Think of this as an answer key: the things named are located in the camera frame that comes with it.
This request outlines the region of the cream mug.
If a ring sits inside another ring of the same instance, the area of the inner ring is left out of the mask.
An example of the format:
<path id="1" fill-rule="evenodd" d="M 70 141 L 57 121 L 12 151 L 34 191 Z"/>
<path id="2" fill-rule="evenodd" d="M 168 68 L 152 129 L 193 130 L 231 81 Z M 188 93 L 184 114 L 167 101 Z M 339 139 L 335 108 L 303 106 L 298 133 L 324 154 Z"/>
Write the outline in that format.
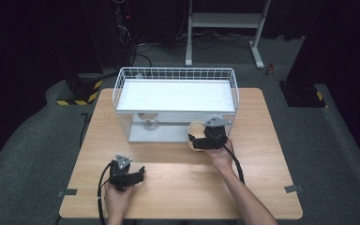
<path id="1" fill-rule="evenodd" d="M 205 129 L 205 126 L 203 125 L 203 121 L 192 122 L 188 126 L 188 135 L 191 135 L 196 139 L 205 138 L 205 135 L 203 133 L 204 129 Z M 192 149 L 194 151 L 197 151 L 197 152 L 202 151 L 201 149 L 194 148 L 193 142 L 189 139 L 189 137 L 188 137 L 187 145 L 190 149 Z"/>

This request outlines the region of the white wire shelf rack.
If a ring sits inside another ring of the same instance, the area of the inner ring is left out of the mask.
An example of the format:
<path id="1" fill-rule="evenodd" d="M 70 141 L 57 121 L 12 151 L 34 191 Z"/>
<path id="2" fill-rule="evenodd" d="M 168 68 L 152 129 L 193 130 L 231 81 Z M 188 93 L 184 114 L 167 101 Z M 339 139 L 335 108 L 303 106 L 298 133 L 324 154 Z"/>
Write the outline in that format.
<path id="1" fill-rule="evenodd" d="M 239 91 L 231 68 L 123 67 L 112 103 L 130 142 L 185 143 L 195 121 L 219 117 L 230 132 Z M 158 127 L 144 129 L 138 113 L 157 113 Z"/>

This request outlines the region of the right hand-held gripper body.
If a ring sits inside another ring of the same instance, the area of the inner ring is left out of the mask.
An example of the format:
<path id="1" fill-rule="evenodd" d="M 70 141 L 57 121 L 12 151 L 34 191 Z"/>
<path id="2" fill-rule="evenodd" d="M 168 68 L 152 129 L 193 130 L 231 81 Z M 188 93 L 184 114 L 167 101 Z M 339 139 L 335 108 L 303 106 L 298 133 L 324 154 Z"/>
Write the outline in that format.
<path id="1" fill-rule="evenodd" d="M 226 126 L 231 124 L 230 121 L 219 117 L 212 117 L 211 119 L 202 123 L 205 126 L 203 131 L 205 135 L 204 149 L 219 149 L 227 142 Z"/>

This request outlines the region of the black equipment rack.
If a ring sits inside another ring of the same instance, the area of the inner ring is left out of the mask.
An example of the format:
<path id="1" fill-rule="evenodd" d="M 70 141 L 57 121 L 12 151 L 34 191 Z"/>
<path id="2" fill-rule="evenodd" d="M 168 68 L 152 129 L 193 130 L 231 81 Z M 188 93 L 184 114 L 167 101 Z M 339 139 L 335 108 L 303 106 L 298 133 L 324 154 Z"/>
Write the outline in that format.
<path id="1" fill-rule="evenodd" d="M 119 42 L 124 54 L 124 66 L 130 67 L 134 63 L 137 39 L 134 0 L 109 1 L 118 27 Z"/>

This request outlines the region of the person's right hand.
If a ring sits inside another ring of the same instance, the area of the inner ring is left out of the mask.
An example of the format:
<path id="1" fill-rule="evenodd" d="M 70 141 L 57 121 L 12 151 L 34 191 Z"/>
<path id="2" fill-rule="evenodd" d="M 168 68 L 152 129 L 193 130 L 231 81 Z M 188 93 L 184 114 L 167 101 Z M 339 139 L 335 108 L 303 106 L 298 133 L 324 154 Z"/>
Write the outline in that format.
<path id="1" fill-rule="evenodd" d="M 209 156 L 212 165 L 220 173 L 225 173 L 233 169 L 233 158 L 224 147 L 204 150 L 204 153 Z"/>

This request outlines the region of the person's left hand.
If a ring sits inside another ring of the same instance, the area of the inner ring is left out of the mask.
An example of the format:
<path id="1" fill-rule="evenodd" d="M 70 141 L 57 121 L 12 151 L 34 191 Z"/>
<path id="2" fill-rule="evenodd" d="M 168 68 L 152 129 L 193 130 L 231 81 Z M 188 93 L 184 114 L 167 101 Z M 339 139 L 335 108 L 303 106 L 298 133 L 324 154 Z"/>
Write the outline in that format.
<path id="1" fill-rule="evenodd" d="M 104 200 L 110 218 L 122 218 L 128 209 L 134 186 L 119 191 L 110 183 L 104 185 Z"/>

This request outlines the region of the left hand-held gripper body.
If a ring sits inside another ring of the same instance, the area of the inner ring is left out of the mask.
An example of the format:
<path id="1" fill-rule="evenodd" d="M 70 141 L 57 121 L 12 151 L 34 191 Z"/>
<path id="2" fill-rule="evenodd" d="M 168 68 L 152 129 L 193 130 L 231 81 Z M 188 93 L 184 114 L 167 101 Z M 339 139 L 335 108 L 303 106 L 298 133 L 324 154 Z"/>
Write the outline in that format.
<path id="1" fill-rule="evenodd" d="M 128 171 L 131 161 L 131 158 L 116 154 L 115 160 L 111 163 L 109 181 L 119 191 L 125 191 L 128 186 Z"/>

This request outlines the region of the black base with yellow stripes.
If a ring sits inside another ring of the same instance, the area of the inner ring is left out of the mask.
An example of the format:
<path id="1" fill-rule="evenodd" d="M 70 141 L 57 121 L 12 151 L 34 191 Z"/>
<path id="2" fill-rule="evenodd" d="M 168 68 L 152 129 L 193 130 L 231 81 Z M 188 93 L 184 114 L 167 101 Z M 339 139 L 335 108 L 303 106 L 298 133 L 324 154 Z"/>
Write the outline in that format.
<path id="1" fill-rule="evenodd" d="M 64 87 L 60 90 L 56 103 L 60 106 L 89 105 L 98 95 L 101 79 L 83 79 L 75 75 L 65 80 Z"/>
<path id="2" fill-rule="evenodd" d="M 323 95 L 314 85 L 301 85 L 297 83 L 280 82 L 287 105 L 297 108 L 326 108 Z"/>

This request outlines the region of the white metal stand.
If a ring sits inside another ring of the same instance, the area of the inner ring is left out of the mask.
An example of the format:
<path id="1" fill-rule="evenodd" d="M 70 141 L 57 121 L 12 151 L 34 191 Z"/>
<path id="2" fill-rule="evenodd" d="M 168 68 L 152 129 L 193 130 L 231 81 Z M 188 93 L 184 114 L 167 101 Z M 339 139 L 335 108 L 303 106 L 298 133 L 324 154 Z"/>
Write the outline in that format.
<path id="1" fill-rule="evenodd" d="M 255 29 L 254 39 L 248 44 L 257 69 L 264 69 L 264 63 L 258 50 L 265 20 L 271 0 L 265 0 L 261 13 L 212 13 L 194 12 L 193 0 L 188 0 L 187 10 L 187 45 L 185 65 L 192 66 L 192 29 L 193 28 L 240 28 Z"/>

